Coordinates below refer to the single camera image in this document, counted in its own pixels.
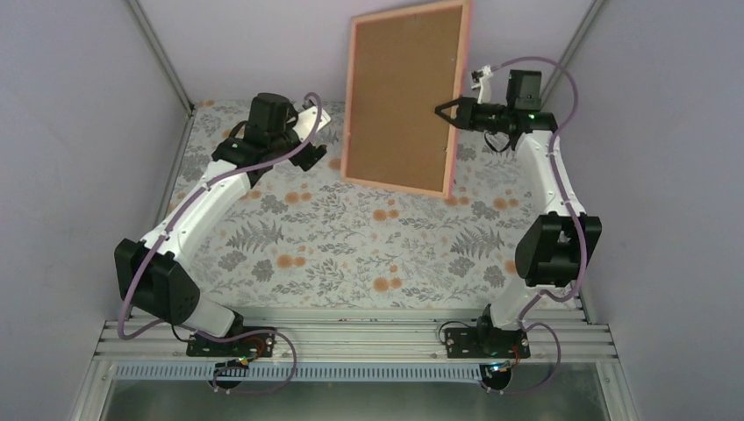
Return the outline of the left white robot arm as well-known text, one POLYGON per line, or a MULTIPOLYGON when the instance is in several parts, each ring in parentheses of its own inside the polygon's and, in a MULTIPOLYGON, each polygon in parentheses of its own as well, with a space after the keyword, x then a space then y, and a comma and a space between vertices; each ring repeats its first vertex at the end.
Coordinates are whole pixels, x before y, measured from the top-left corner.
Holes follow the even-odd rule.
POLYGON ((312 141, 330 123, 320 96, 309 92, 302 110, 285 96, 260 93, 216 147, 190 193, 157 226, 115 248, 122 307, 117 335, 131 340, 167 323, 209 340, 223 355, 237 353, 247 333, 242 316, 204 296, 190 276, 191 260, 223 215, 277 164, 304 171, 326 154, 312 141))

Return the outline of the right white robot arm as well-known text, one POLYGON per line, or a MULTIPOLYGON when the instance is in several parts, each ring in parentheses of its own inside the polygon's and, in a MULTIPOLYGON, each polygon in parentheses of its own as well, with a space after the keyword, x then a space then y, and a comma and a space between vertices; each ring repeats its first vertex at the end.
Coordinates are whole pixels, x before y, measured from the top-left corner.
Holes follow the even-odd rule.
POLYGON ((540 213, 515 250, 522 281, 488 304, 467 330, 477 352, 487 357, 527 348, 524 319, 540 299, 565 303, 577 295, 602 232, 600 218, 586 213, 569 181, 560 126, 553 114, 541 109, 541 73, 512 70, 506 102, 496 104, 490 100, 494 72, 491 66, 472 72, 471 88, 477 96, 461 96, 434 110, 455 128, 507 136, 503 149, 515 152, 536 189, 540 213))

